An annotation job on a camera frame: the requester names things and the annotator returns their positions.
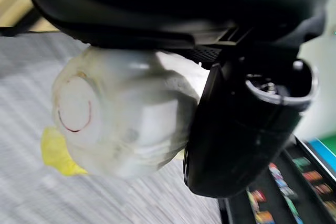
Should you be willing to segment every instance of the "white wall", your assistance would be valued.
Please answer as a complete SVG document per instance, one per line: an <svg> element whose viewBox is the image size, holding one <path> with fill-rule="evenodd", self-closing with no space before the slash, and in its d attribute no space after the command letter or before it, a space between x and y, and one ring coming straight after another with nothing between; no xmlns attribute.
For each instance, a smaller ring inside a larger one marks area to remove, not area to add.
<svg viewBox="0 0 336 224"><path fill-rule="evenodd" d="M336 0L329 0L327 12L323 36L304 44L299 55L318 68L320 77L320 93L296 129L303 140L336 133Z"/></svg>

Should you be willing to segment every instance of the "black device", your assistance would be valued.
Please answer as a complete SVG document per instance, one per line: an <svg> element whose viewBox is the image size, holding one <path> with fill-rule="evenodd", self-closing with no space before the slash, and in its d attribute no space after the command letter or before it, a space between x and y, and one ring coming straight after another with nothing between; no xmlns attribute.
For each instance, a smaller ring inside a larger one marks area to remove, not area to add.
<svg viewBox="0 0 336 224"><path fill-rule="evenodd" d="M280 153L317 90L297 59L322 34L326 0L32 0L65 33L92 45L165 49L210 74L190 132L190 190L227 197Z"/></svg>

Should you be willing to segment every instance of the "gray carpet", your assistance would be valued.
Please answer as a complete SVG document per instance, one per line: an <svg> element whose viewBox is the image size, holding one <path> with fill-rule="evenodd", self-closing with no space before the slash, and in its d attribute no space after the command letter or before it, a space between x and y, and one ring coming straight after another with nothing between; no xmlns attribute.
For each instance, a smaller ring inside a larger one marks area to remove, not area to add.
<svg viewBox="0 0 336 224"><path fill-rule="evenodd" d="M182 161L128 182L43 165L52 82L86 47L61 33L0 38L0 223L220 223L217 201L184 185Z"/></svg>

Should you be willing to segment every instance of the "green surface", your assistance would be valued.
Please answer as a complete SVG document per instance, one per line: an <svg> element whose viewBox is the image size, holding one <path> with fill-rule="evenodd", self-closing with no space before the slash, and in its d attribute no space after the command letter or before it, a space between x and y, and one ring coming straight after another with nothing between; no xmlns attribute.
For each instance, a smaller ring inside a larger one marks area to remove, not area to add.
<svg viewBox="0 0 336 224"><path fill-rule="evenodd" d="M336 135L323 138L321 142L336 155Z"/></svg>

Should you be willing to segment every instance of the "black cable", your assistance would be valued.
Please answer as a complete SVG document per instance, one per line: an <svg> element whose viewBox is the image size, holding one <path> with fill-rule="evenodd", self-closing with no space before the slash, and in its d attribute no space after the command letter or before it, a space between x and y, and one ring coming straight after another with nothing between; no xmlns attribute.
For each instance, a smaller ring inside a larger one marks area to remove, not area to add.
<svg viewBox="0 0 336 224"><path fill-rule="evenodd" d="M13 27L0 31L1 36L13 37L28 31L39 19L41 14L32 7Z"/></svg>

